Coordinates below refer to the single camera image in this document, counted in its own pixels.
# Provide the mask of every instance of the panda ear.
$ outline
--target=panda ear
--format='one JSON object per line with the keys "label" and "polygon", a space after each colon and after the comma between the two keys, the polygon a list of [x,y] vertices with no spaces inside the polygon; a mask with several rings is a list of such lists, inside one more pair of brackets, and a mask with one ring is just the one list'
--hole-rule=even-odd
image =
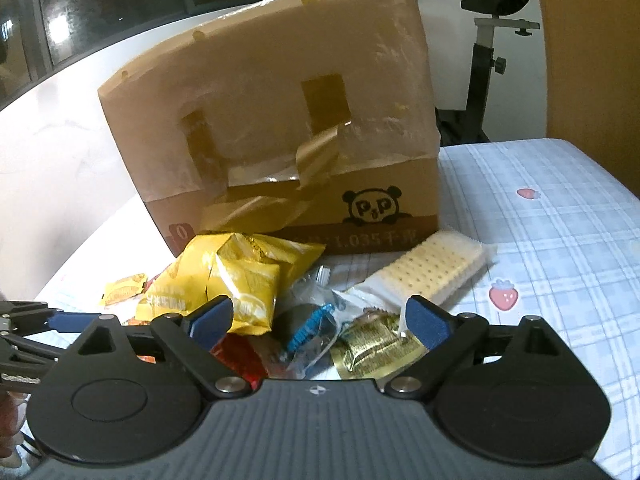
{"label": "panda ear", "polygon": [[350,204],[353,202],[353,199],[356,198],[356,193],[354,191],[345,191],[342,196],[342,201]]}
{"label": "panda ear", "polygon": [[400,198],[402,196],[402,191],[396,186],[391,186],[386,189],[386,192],[389,193],[391,198]]}

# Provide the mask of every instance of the panda face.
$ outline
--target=panda face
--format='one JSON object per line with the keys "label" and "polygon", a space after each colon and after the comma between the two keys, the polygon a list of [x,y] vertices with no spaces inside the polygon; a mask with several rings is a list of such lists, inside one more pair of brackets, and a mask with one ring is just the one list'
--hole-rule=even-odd
{"label": "panda face", "polygon": [[366,189],[354,194],[349,205],[352,218],[366,223],[382,222],[398,213],[398,200],[383,189]]}

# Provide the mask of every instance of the white wall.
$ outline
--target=white wall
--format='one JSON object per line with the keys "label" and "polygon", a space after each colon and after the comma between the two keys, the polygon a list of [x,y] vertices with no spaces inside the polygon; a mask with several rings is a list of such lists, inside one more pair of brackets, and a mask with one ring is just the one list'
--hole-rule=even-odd
{"label": "white wall", "polygon": [[[460,0],[419,0],[430,44],[436,105],[464,108],[476,37]],[[0,112],[0,292],[32,299],[62,263],[135,194],[100,107],[97,88],[150,46],[223,14],[150,30],[88,56]],[[516,17],[541,21],[538,0]],[[543,137],[542,31],[500,30],[507,73],[492,79],[485,130],[492,140]]]}

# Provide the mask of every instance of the table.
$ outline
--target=table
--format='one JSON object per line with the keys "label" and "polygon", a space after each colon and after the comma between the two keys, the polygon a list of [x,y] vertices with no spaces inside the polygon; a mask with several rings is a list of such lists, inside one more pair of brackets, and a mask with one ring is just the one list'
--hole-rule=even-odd
{"label": "table", "polygon": [[[494,263],[446,308],[494,324],[542,316],[568,343],[612,405],[597,462],[613,476],[640,474],[640,201],[568,142],[518,140],[440,152],[440,219],[486,244]],[[331,285],[344,288],[397,253],[329,256]],[[62,265],[37,299],[67,311],[99,312],[104,284],[153,276],[173,257],[139,197],[109,218]],[[512,288],[515,301],[492,301]],[[135,303],[113,309],[121,320]],[[66,346],[73,335],[39,340]]]}

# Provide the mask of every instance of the gold packet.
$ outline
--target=gold packet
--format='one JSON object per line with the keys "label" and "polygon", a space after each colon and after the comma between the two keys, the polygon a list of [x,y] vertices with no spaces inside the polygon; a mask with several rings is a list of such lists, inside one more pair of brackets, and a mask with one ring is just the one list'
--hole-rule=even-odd
{"label": "gold packet", "polygon": [[118,303],[140,294],[144,289],[146,277],[146,274],[141,272],[122,278],[117,282],[107,283],[104,286],[104,294],[100,298],[100,305],[107,306]]}
{"label": "gold packet", "polygon": [[229,332],[261,335],[271,330],[278,293],[302,276],[324,251],[265,235],[198,235],[144,293],[137,320],[178,312],[186,316],[224,295],[234,302]]}
{"label": "gold packet", "polygon": [[377,312],[345,330],[331,348],[340,378],[383,380],[425,355],[428,350],[413,334],[397,335],[399,321],[396,314]]}

